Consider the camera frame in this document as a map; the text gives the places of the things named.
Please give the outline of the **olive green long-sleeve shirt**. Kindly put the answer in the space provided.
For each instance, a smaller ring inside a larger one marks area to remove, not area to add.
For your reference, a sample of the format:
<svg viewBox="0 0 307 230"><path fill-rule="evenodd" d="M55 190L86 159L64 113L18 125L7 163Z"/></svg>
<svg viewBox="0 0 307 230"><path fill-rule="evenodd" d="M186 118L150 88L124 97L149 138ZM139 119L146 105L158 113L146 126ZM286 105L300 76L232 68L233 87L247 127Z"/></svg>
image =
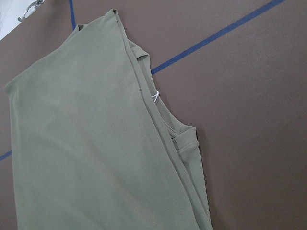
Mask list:
<svg viewBox="0 0 307 230"><path fill-rule="evenodd" d="M117 10L4 91L18 229L212 228L196 128L168 110Z"/></svg>

